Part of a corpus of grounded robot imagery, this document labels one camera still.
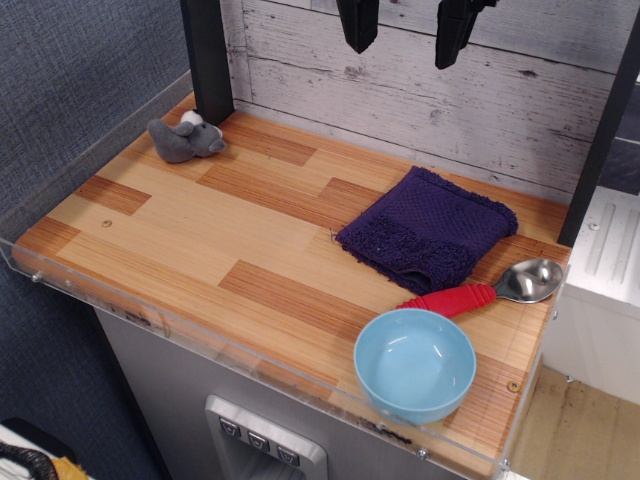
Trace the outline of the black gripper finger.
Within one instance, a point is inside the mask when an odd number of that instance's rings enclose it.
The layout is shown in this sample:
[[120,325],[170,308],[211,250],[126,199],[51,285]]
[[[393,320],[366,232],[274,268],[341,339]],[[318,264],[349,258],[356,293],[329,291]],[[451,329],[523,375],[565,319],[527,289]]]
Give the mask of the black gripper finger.
[[378,34],[378,0],[337,0],[337,8],[347,44],[363,53]]
[[459,52],[468,44],[475,21],[495,0],[442,0],[437,10],[435,66],[444,70],[456,63]]

